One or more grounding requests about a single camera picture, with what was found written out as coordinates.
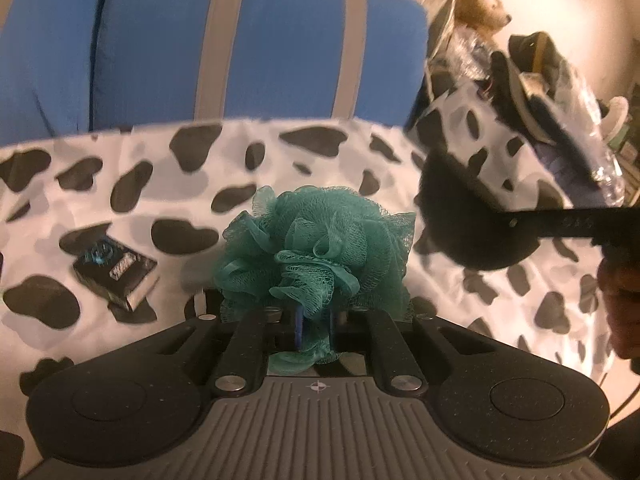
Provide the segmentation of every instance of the person's hand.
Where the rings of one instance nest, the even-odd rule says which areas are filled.
[[[613,349],[622,359],[640,357],[640,266],[614,266],[603,260],[598,284],[604,295]]]

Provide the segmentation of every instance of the green mesh bath sponge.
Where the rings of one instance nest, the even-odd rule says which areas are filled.
[[[329,307],[365,306],[405,319],[409,293],[402,284],[414,239],[414,213],[389,215],[347,188],[306,186],[276,197],[263,187],[253,211],[223,232],[225,253],[214,280],[225,301],[224,321],[250,309],[301,305],[302,348],[271,357],[270,371],[294,374],[330,362]]]

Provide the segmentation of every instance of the teddy bear head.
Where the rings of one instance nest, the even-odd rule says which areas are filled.
[[[492,36],[511,22],[501,0],[456,0],[457,22]]]

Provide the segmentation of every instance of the black box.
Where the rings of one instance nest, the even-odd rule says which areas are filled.
[[[78,280],[132,312],[158,281],[158,262],[103,236],[74,262]]]

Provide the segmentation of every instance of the metal screw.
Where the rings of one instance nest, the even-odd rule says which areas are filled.
[[[396,375],[391,379],[391,386],[401,392],[414,392],[422,387],[422,380],[412,375]]]
[[[264,312],[267,315],[267,323],[277,323],[282,318],[282,309],[279,306],[266,306]]]
[[[216,388],[223,392],[239,392],[246,386],[246,381],[238,375],[224,375],[216,379]]]

